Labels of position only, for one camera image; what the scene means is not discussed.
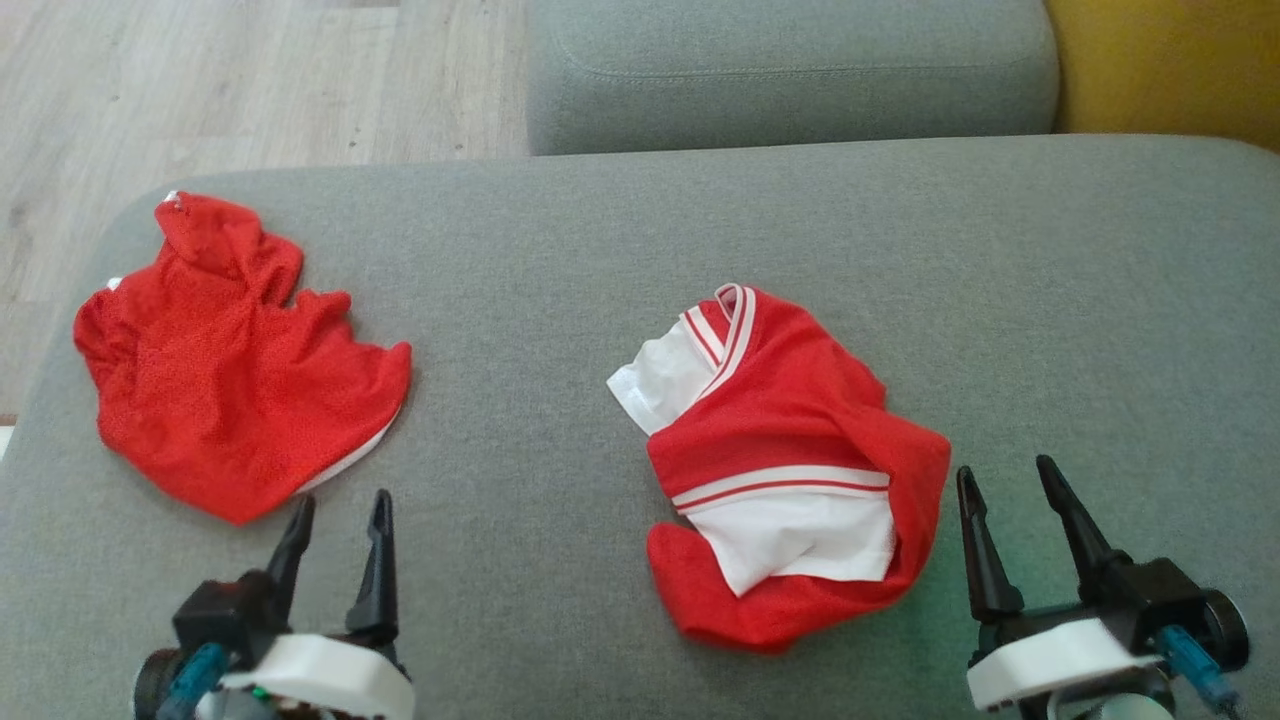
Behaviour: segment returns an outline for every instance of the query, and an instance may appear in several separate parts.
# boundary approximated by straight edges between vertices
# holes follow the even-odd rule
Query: red and white striped trim
[[[836,465],[780,465],[707,483],[677,495],[671,502],[677,512],[685,515],[728,498],[737,501],[746,495],[755,497],[796,491],[881,497],[888,492],[888,475]]]
[[[716,331],[712,329],[712,324],[707,322],[703,309],[695,305],[685,310],[685,314],[680,319],[685,323],[685,331],[692,336],[694,345],[707,357],[710,366],[719,368],[724,357],[724,343],[721,342]]]
[[[750,287],[731,283],[716,291],[721,309],[730,319],[728,337],[724,341],[724,361],[719,364],[719,370],[712,378],[707,389],[698,396],[699,400],[716,392],[716,388],[724,384],[724,380],[733,377],[742,356],[746,355],[746,346],[751,341],[751,329],[755,327],[755,291]]]

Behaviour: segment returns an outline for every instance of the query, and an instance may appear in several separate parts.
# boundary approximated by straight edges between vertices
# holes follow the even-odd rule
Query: gray fabric upholstery
[[[540,0],[535,154],[1048,132],[1041,0]]]
[[[399,536],[401,657],[422,719],[968,717],[954,488],[897,606],[781,659],[672,629],[645,534],[673,512],[604,379],[730,279],[808,306],[895,411],[972,464],[1032,605],[1073,570],[1041,497],[1055,455],[1135,557],[1169,555],[1249,616],[1236,675],[1280,715],[1280,158],[1176,137],[892,141],[282,170],[192,179],[301,243],[358,337],[415,346],[383,445],[319,491],[294,625],[355,596],[374,491]],[[91,270],[0,465],[5,717],[122,715],[134,669],[205,578],[265,562],[99,442],[74,304],[143,265],[163,191]],[[1206,717],[1183,696],[1183,717]]]

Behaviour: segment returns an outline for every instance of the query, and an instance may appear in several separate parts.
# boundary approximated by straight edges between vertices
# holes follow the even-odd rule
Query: white sleeve
[[[607,384],[635,424],[652,436],[689,410],[714,375],[716,368],[677,320],[667,334],[640,346],[636,359],[618,368]]]

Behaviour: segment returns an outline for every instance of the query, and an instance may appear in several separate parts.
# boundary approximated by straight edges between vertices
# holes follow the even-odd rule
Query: wooden floor
[[[0,0],[0,415],[18,410],[78,249],[146,191],[527,154],[525,8]]]

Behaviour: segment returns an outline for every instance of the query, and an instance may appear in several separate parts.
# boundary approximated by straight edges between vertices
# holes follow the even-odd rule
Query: white fabric
[[[893,559],[893,514],[884,491],[774,486],[684,514],[710,543],[739,597],[771,575],[883,580]]]
[[[635,361],[618,368],[607,384],[635,424],[652,436],[689,410],[714,375],[696,338],[677,320],[667,334],[640,346]]]

